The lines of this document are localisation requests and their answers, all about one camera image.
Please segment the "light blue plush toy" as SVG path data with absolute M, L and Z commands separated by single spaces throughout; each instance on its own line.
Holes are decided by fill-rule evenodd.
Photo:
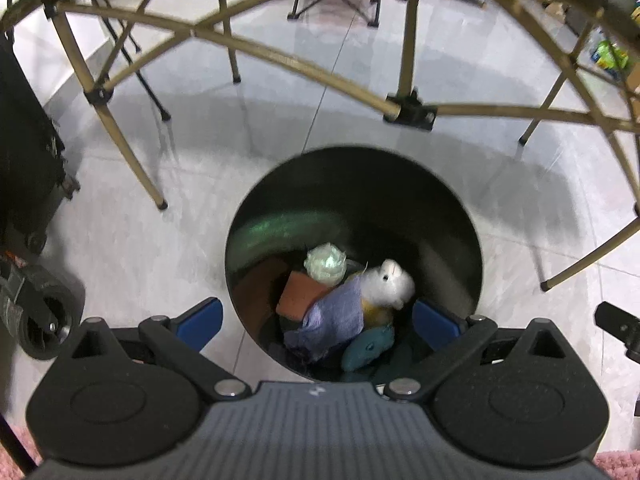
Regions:
M 359 370 L 393 347 L 393 326 L 368 328 L 360 333 L 346 348 L 342 357 L 342 370 L 346 373 Z

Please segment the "purple knitted cloth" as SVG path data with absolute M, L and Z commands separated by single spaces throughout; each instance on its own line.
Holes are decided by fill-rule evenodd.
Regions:
M 358 336 L 363 325 L 361 276 L 356 275 L 318 299 L 299 328 L 284 334 L 284 344 L 290 350 L 300 350 L 311 362 L 319 361 Z

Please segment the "black trash bin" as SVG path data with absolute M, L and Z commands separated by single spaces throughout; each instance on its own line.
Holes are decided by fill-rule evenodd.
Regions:
M 323 244 L 346 256 L 348 273 L 396 261 L 420 302 L 436 311 L 434 337 L 480 302 L 483 258 L 474 224 L 454 191 L 411 159 L 365 146 L 296 156 L 266 174 L 242 201 L 228 234 L 224 272 L 248 336 L 297 376 L 341 382 L 343 349 L 315 363 L 283 341 L 295 324 L 278 315 L 288 277 Z

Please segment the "white plush toy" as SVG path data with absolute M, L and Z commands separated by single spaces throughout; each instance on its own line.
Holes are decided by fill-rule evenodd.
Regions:
M 413 297 L 416 285 L 412 277 L 395 260 L 386 259 L 380 266 L 360 274 L 360 300 L 366 330 L 390 325 L 394 312 Z

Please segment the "orange cardboard piece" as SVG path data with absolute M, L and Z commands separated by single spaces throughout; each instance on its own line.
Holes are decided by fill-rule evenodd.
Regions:
M 292 271 L 277 303 L 276 312 L 290 321 L 302 322 L 308 309 L 331 290 L 331 286 L 317 282 L 303 272 Z

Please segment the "white green crumpled ball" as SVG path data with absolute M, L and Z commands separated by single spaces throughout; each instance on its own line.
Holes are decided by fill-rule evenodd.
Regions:
M 304 261 L 307 275 L 326 286 L 341 283 L 346 274 L 346 254 L 331 243 L 326 243 L 307 252 Z

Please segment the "green plastic bag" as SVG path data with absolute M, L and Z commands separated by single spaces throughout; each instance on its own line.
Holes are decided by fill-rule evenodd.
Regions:
M 615 42 L 601 40 L 592 51 L 591 59 L 601 70 L 618 72 L 619 70 L 626 70 L 628 53 Z

